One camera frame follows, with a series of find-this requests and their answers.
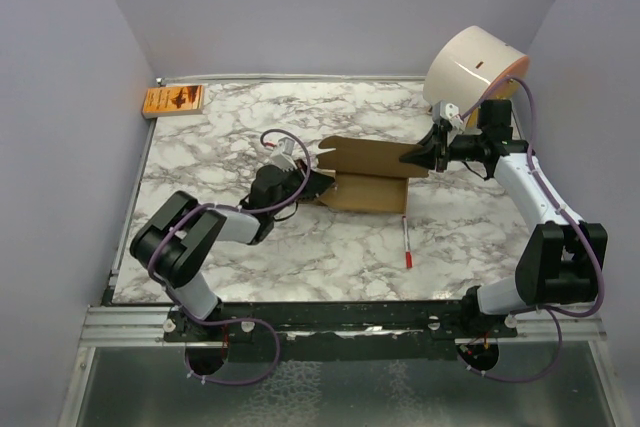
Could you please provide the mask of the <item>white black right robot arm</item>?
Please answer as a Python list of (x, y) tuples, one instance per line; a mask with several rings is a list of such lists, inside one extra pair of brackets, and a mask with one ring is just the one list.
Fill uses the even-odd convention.
[(538, 307), (565, 314), (567, 306), (586, 302), (595, 313), (603, 301), (605, 228), (562, 202), (530, 144), (514, 138), (511, 119), (510, 101), (487, 100), (479, 107), (478, 132), (467, 134), (458, 107), (440, 101), (418, 149), (400, 158), (439, 173), (450, 162), (482, 164), (485, 179), (505, 189), (530, 232), (514, 274), (474, 286), (462, 298), (459, 325), (472, 338), (483, 337), (509, 314)]

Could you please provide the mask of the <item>brown cardboard box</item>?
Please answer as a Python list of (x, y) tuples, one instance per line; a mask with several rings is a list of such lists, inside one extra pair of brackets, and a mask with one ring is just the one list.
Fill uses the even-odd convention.
[(429, 176), (428, 169), (400, 161), (418, 149), (415, 144), (333, 135), (318, 148), (317, 168), (331, 172), (334, 183), (316, 202), (334, 210), (403, 215), (409, 181)]

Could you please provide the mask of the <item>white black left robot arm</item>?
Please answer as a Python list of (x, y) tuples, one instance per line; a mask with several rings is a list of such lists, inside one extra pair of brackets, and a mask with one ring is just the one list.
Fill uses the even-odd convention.
[(290, 169), (274, 164), (259, 168), (237, 207), (201, 204), (176, 191), (135, 234), (130, 255), (189, 313), (189, 333), (199, 341), (210, 341), (220, 332), (221, 318), (215, 310), (221, 299), (201, 269), (214, 243), (259, 244), (282, 220), (278, 214), (285, 207), (314, 201), (334, 183), (333, 177), (298, 160)]

